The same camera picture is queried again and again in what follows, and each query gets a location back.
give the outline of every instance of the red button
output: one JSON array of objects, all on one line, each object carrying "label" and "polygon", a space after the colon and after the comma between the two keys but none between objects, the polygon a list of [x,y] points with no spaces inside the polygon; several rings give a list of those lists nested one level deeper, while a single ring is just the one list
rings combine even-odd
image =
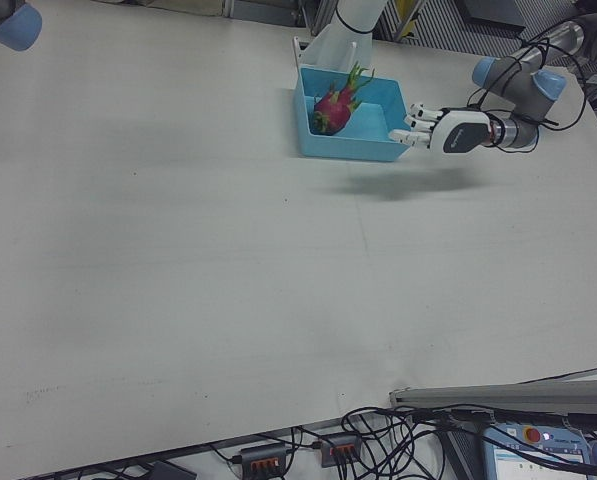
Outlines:
[{"label": "red button", "polygon": [[542,437],[540,436],[540,432],[535,428],[526,428],[525,438],[531,443],[538,443]]}]

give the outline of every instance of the dragon fruit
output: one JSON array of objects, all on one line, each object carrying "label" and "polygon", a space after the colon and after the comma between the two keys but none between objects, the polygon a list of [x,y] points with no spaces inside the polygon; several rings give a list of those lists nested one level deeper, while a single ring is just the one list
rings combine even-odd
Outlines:
[{"label": "dragon fruit", "polygon": [[332,82],[327,94],[314,106],[314,127],[318,133],[333,135],[342,130],[351,118],[351,114],[360,106],[356,100],[356,92],[374,79],[375,71],[371,72],[369,80],[358,83],[358,79],[366,68],[361,68],[356,62],[349,72],[345,87],[336,91]]}]

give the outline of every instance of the metal profile bar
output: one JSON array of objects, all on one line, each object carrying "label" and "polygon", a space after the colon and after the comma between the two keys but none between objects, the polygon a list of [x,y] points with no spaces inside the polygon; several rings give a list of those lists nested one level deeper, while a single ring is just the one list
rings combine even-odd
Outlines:
[{"label": "metal profile bar", "polygon": [[395,29],[393,36],[391,38],[393,42],[400,42],[402,34],[405,31],[405,29],[407,28],[407,25],[409,25],[409,22],[411,22],[412,20],[415,19],[415,17],[418,15],[418,13],[422,9],[422,7],[425,6],[425,3],[427,3],[427,0],[417,0],[412,5],[412,7],[409,9],[409,11],[400,20],[400,25],[398,26],[398,28]]},{"label": "metal profile bar", "polygon": [[469,403],[508,410],[597,414],[597,380],[396,390],[389,396],[394,407]]}]

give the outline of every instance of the gray robot arm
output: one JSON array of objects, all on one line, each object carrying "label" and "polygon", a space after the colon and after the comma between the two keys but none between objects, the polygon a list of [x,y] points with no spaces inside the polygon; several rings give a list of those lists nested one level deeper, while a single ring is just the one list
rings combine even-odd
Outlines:
[{"label": "gray robot arm", "polygon": [[514,104],[508,117],[479,111],[480,105],[433,111],[414,104],[406,119],[412,131],[392,131],[390,137],[445,154],[466,153],[478,145],[512,149],[531,145],[566,84],[564,77],[542,67],[567,55],[597,61],[597,14],[564,22],[510,56],[478,62],[472,80]]},{"label": "gray robot arm", "polygon": [[0,43],[13,50],[27,50],[41,28],[40,13],[24,0],[0,0]]}]

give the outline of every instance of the white tabletop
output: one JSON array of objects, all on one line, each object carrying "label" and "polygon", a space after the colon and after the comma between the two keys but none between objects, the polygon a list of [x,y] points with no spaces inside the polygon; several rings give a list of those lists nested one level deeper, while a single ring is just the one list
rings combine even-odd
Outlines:
[{"label": "white tabletop", "polygon": [[[295,30],[34,3],[0,46],[0,480],[597,366],[591,111],[528,156],[308,159]],[[430,106],[476,60],[374,50]]]}]

